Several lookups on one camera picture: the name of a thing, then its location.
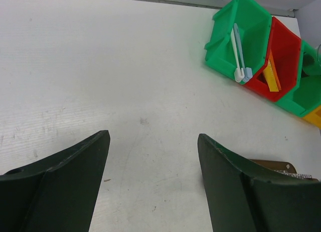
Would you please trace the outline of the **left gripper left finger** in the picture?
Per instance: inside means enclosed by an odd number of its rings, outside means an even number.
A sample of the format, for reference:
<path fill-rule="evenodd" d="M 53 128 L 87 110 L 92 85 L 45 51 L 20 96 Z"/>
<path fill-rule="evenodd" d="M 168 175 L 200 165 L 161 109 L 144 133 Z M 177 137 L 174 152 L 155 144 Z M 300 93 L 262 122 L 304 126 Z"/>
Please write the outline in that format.
<path fill-rule="evenodd" d="M 1 231 L 88 231 L 109 145 L 99 131 L 1 175 Z"/>

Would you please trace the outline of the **clear acrylic toothbrush rack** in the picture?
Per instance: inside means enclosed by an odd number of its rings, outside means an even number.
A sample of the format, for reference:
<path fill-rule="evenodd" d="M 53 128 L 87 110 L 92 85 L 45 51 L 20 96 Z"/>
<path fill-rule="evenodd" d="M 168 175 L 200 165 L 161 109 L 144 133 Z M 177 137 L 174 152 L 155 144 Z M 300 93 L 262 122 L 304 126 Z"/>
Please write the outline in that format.
<path fill-rule="evenodd" d="M 315 180 L 311 175 L 308 175 L 308 174 L 291 173 L 286 170 L 274 170 L 274 171 L 286 176 L 290 176 L 290 177 L 294 177 L 302 180 Z"/>

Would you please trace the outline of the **clear glass cup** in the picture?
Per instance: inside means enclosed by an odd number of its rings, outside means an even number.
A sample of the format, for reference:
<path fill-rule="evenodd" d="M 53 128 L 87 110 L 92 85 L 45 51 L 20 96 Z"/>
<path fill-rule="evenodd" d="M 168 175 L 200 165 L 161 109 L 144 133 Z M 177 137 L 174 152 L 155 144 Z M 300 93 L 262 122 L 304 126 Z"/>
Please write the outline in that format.
<path fill-rule="evenodd" d="M 302 70 L 306 76 L 320 75 L 320 49 L 305 43 Z"/>

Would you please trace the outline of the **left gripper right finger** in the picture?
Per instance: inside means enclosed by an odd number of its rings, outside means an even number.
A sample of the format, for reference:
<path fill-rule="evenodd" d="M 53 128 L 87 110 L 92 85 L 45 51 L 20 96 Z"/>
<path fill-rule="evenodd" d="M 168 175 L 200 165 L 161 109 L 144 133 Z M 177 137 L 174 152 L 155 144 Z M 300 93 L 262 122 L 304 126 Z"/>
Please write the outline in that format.
<path fill-rule="evenodd" d="M 198 137 L 213 231 L 320 231 L 320 182 L 263 167 Z"/>

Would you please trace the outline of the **orange toothpaste tube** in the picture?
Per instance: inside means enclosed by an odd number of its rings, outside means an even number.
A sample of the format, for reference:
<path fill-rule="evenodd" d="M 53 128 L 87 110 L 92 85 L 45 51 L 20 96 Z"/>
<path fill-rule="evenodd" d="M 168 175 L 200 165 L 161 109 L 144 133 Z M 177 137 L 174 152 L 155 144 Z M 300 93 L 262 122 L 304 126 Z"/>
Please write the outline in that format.
<path fill-rule="evenodd" d="M 269 61 L 271 63 L 271 67 L 272 67 L 272 70 L 273 70 L 273 74 L 274 74 L 276 85 L 278 87 L 278 90 L 281 91 L 281 85 L 280 85 L 280 81 L 279 81 L 279 78 L 278 78 L 278 75 L 277 75 L 277 71 L 276 71 L 276 67 L 275 67 L 275 63 L 274 63 L 272 52 L 270 52 L 270 54 L 269 54 Z"/>

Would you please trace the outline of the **yellow toothpaste tube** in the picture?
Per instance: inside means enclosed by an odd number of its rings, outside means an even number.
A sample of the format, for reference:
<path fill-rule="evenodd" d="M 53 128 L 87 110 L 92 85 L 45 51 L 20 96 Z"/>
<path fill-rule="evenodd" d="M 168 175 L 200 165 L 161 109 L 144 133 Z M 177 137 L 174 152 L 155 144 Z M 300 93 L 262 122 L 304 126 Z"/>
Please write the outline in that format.
<path fill-rule="evenodd" d="M 279 92 L 279 88 L 278 88 L 276 78 L 274 76 L 273 68 L 272 68 L 270 61 L 268 61 L 266 68 L 263 70 L 263 76 L 264 76 L 265 81 L 268 85 L 269 91 L 270 92 Z"/>

